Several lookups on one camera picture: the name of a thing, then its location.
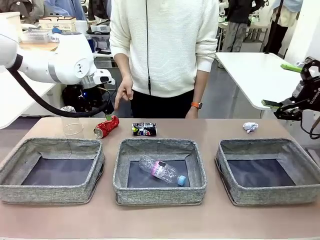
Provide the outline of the person's right hand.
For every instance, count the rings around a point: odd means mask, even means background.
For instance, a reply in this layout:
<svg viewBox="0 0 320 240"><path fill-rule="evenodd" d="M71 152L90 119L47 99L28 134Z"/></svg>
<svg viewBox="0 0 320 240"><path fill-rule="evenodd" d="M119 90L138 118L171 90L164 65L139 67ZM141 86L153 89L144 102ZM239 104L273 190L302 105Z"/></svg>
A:
<svg viewBox="0 0 320 240"><path fill-rule="evenodd" d="M131 101L133 99L134 92L132 90L133 80L130 75L126 75L122 78L122 82L118 87L115 97L114 109L118 110L120 100Z"/></svg>

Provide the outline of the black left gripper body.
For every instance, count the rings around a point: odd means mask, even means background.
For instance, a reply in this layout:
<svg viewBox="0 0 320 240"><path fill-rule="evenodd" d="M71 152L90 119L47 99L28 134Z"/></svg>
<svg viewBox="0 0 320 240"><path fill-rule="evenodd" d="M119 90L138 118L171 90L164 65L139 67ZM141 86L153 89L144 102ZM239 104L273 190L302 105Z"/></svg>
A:
<svg viewBox="0 0 320 240"><path fill-rule="evenodd" d="M112 94L101 84L92 88L81 89L78 96L78 111L90 112L106 103L107 107L102 112L106 115L112 114L115 110L112 103Z"/></svg>

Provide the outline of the person's left hand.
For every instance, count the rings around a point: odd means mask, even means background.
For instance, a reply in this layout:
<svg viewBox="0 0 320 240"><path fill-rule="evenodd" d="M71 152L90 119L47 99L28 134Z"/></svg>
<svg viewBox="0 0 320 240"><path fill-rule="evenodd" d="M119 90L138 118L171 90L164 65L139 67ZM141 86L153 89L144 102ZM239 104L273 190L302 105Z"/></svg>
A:
<svg viewBox="0 0 320 240"><path fill-rule="evenodd" d="M186 119L197 119L198 118L198 113L199 113L199 109L194 107L194 106L191 106L191 108L187 112L185 118Z"/></svg>

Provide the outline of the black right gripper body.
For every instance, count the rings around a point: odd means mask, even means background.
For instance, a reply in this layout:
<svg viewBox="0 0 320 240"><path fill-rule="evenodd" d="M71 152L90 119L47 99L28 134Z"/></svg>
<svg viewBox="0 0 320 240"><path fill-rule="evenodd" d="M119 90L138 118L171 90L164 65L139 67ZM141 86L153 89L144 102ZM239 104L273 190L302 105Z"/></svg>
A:
<svg viewBox="0 0 320 240"><path fill-rule="evenodd" d="M320 110L320 77L301 80L292 93L291 101L300 110Z"/></svg>

